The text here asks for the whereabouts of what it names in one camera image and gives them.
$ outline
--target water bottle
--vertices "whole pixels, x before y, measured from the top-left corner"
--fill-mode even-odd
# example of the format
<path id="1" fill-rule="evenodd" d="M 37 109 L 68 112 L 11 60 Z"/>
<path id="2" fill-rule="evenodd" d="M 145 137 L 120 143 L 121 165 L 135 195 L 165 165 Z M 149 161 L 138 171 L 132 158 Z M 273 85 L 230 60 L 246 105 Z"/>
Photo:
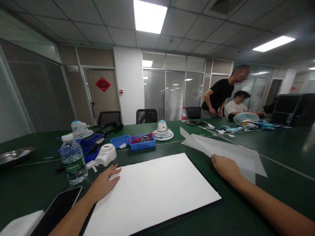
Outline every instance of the water bottle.
<path id="1" fill-rule="evenodd" d="M 64 135 L 61 139 L 63 144 L 61 146 L 60 155 L 68 181 L 72 185 L 78 184 L 88 176 L 82 148 L 73 139 L 73 134 Z"/>
<path id="2" fill-rule="evenodd" d="M 181 121 L 182 122 L 186 121 L 186 108 L 183 108 L 183 111 L 181 113 Z"/>

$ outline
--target ceiling light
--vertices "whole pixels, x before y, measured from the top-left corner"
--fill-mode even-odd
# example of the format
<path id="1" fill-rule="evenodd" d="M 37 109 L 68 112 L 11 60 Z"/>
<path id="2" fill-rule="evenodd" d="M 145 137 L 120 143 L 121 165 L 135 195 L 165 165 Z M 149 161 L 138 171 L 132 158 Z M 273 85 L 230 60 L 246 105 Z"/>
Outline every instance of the ceiling light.
<path id="1" fill-rule="evenodd" d="M 253 74 L 253 75 L 267 74 L 267 73 L 269 73 L 269 71 L 262 71 L 262 72 L 255 73 L 255 74 Z"/>
<path id="2" fill-rule="evenodd" d="M 134 0 L 136 30 L 160 34 L 167 7 Z"/>
<path id="3" fill-rule="evenodd" d="M 143 67 L 152 67 L 152 63 L 153 61 L 145 61 L 145 60 L 142 60 L 142 66 Z"/>
<path id="4" fill-rule="evenodd" d="M 281 36 L 279 38 L 276 38 L 268 43 L 265 43 L 257 48 L 254 48 L 253 50 L 255 51 L 260 51 L 260 52 L 266 52 L 268 50 L 274 49 L 276 47 L 279 47 L 283 44 L 289 43 L 291 41 L 295 40 L 294 38 L 286 37 L 286 36 Z"/>

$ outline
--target man in black t-shirt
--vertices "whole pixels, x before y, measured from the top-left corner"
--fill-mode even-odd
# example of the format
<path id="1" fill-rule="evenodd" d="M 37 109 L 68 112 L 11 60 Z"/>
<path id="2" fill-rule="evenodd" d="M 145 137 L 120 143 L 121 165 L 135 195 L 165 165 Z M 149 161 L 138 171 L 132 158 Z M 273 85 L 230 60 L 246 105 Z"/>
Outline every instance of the man in black t-shirt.
<path id="1" fill-rule="evenodd" d="M 222 117 L 226 99 L 231 97 L 234 90 L 234 83 L 243 82 L 247 79 L 249 72 L 250 67 L 248 65 L 240 65 L 233 70 L 232 75 L 228 79 L 221 79 L 216 82 L 203 95 L 204 102 L 201 106 L 201 118 Z"/>

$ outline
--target person in white t-shirt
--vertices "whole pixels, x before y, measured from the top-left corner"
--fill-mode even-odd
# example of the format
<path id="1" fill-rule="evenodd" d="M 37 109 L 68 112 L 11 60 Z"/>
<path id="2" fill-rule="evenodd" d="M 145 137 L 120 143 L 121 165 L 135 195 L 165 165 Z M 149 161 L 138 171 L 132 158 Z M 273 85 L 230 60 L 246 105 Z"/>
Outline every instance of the person in white t-shirt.
<path id="1" fill-rule="evenodd" d="M 242 112 L 251 112 L 251 113 L 255 113 L 259 116 L 267 116 L 266 113 L 264 112 L 261 112 L 261 111 L 250 111 L 244 104 L 244 100 L 246 98 L 249 98 L 250 97 L 250 94 L 246 91 L 237 91 L 235 94 L 234 94 L 234 100 L 231 101 L 231 102 L 228 102 L 226 105 L 225 105 L 225 108 L 224 108 L 224 114 L 226 116 L 228 115 L 236 115 L 236 114 L 239 114 L 239 113 L 242 113 Z"/>

